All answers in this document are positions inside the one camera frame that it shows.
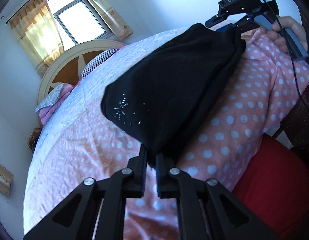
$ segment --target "window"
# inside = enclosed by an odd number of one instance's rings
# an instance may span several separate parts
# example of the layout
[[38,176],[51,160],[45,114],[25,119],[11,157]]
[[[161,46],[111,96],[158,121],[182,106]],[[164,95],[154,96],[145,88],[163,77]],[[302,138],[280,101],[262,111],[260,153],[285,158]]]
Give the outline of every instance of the window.
[[76,44],[106,38],[111,31],[88,0],[48,0],[65,51]]

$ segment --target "yellow curtain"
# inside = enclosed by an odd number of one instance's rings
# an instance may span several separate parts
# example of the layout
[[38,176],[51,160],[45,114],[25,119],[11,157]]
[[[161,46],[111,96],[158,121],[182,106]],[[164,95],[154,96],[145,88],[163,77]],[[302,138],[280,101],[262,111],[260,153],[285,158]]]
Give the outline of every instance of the yellow curtain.
[[110,30],[122,40],[133,34],[132,29],[120,17],[120,15],[110,6],[106,0],[88,0],[99,13]]
[[30,0],[11,18],[10,26],[37,73],[43,77],[64,52],[47,0]]

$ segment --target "bedspread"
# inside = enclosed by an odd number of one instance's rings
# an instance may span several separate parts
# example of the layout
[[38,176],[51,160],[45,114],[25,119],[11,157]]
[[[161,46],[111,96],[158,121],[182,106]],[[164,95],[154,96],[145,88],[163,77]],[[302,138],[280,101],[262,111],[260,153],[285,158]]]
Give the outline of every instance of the bedspread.
[[[128,45],[96,68],[64,101],[39,138],[24,199],[27,233],[86,177],[108,178],[137,156],[140,143],[107,120],[100,102],[107,84],[186,28]],[[197,179],[217,178],[232,190],[258,151],[261,135],[278,125],[298,100],[289,56],[259,29],[245,36],[247,49],[178,167]],[[300,90],[309,66],[296,62]],[[156,196],[155,171],[147,167],[145,196],[128,199],[125,239],[177,239],[176,202]]]

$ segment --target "black fabric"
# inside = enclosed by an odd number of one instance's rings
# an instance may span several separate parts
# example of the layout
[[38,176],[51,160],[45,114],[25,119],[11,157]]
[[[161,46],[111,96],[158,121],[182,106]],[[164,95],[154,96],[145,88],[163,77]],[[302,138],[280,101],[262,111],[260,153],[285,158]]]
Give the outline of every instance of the black fabric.
[[245,47],[239,29],[215,32],[195,24],[109,84],[102,113],[145,145],[151,166],[159,152],[177,163]]

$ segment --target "bed headboard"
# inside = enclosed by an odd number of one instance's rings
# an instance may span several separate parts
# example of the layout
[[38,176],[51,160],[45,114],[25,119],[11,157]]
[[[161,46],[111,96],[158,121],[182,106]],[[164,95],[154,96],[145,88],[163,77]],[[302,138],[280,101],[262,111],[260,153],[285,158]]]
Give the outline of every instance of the bed headboard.
[[60,83],[76,85],[85,65],[107,49],[121,48],[125,44],[110,40],[93,40],[77,44],[61,54],[47,69],[42,78],[37,96],[37,104]]

